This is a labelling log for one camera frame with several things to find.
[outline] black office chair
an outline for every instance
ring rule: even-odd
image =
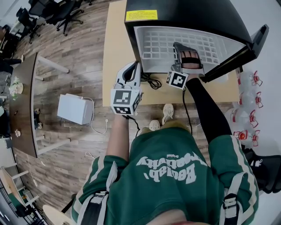
[[[92,1],[93,1],[93,0],[90,0],[90,1],[89,1],[89,5],[92,5],[92,4],[93,4]]]
[[[40,37],[40,34],[37,34],[36,31],[39,29],[39,27],[41,25],[45,25],[45,24],[40,24],[37,25],[37,19],[34,17],[31,17],[28,14],[28,11],[26,10],[26,8],[20,8],[16,14],[16,16],[18,17],[18,21],[24,25],[24,30],[22,32],[22,36],[25,36],[27,34],[30,34],[29,37],[29,43],[32,44],[31,40],[34,38],[34,34],[36,34],[38,37]]]
[[[53,0],[29,0],[31,8],[29,14],[43,17],[46,23],[56,25],[57,31],[64,25],[63,34],[65,33],[69,22],[79,22],[83,24],[83,21],[74,19],[78,13],[83,13],[84,10],[79,9],[82,0],[65,0],[60,3],[56,3]]]

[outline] fridge door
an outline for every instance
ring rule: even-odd
[[[204,82],[210,82],[230,71],[245,65],[246,63],[258,58],[263,48],[269,32],[267,24],[263,25],[254,35],[251,36],[252,44],[246,44],[241,50],[221,62],[218,66],[210,70],[202,77]]]

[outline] white table leg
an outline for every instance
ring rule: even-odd
[[[24,171],[24,172],[22,172],[22,173],[20,173],[20,174],[17,174],[17,175],[15,175],[15,176],[12,176],[12,179],[14,180],[15,178],[19,178],[19,177],[21,177],[22,175],[28,174],[28,172],[29,172],[29,171]]]
[[[35,79],[38,79],[38,80],[44,81],[44,78],[43,78],[43,77],[36,76],[36,75],[35,75]]]
[[[38,155],[41,155],[41,154],[46,153],[46,152],[48,152],[48,151],[50,151],[50,150],[52,150],[52,149],[56,149],[56,148],[58,148],[59,146],[65,145],[65,144],[67,144],[67,143],[69,143],[69,142],[70,142],[70,139],[65,139],[65,140],[63,140],[63,141],[54,143],[54,144],[49,145],[49,146],[47,146],[47,147],[45,147],[45,148],[43,148],[43,149],[38,150],[38,151],[37,151],[37,154],[38,154]]]
[[[50,67],[53,67],[53,68],[57,69],[57,70],[60,70],[60,71],[65,72],[65,73],[69,73],[69,69],[68,68],[65,68],[65,67],[63,67],[63,66],[61,66],[59,64],[56,64],[56,63],[52,62],[49,59],[43,58],[42,56],[38,56],[38,60],[40,62],[50,66]]]
[[[30,204],[32,204],[33,202],[35,202],[37,199],[39,199],[39,196],[35,196],[33,199],[31,199],[30,201],[28,201],[27,203],[25,203],[25,206],[29,206]]]
[[[18,189],[18,192],[23,190],[25,188],[25,186],[22,186],[21,188]]]
[[[16,166],[16,165],[17,165],[17,163],[13,163],[13,164],[11,164],[11,165],[8,166],[8,167],[2,167],[2,168],[6,169],[6,168],[14,167],[14,166]]]
[[[43,140],[43,139],[45,139],[45,135],[36,138],[37,141],[40,141],[40,140]]]

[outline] green t-shirt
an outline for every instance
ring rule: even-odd
[[[76,196],[72,218],[77,222],[88,196],[108,190],[106,225],[147,224],[172,209],[182,210],[187,221],[218,224],[225,189],[236,174],[245,172],[238,201],[244,224],[249,224],[258,206],[258,187],[240,142],[230,135],[217,137],[209,145],[209,154],[211,167],[182,128],[142,134],[132,143],[129,163],[116,156],[94,160]],[[113,164],[118,174],[107,188]]]

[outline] wooden floor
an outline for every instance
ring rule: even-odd
[[[70,69],[69,74],[40,66],[37,75],[44,81],[36,81],[34,108],[40,108],[40,120],[43,129],[36,130],[38,136],[45,135],[43,145],[48,145],[58,139],[72,138],[69,145],[40,155],[38,159],[29,157],[31,172],[38,183],[35,187],[31,173],[22,177],[24,184],[33,195],[39,195],[37,205],[41,208],[49,204],[61,210],[77,193],[86,178],[92,158],[86,157],[89,151],[93,156],[105,154],[114,115],[110,108],[102,107],[102,65],[107,12],[109,1],[97,0],[92,6],[83,3],[85,10],[77,18],[84,21],[72,23],[68,36],[62,31],[57,32],[53,25],[45,25],[39,29],[40,37],[35,37],[33,44],[28,38],[20,42],[16,57],[25,54],[26,57],[34,52]],[[57,116],[60,94],[76,94],[90,97],[95,101],[93,125],[99,131],[105,129],[105,119],[109,119],[108,131],[99,135],[91,130],[89,125],[80,126]],[[218,104],[223,112],[231,107],[230,103]],[[194,104],[187,105],[192,124],[199,123]],[[136,116],[140,127],[149,125],[152,119],[162,119],[163,105],[138,106]],[[187,124],[187,115],[183,104],[174,105],[174,117]],[[130,141],[133,140],[137,129],[130,122]],[[194,138],[208,160],[208,143],[202,128],[194,128]],[[26,154],[14,149],[20,171],[29,170]]]

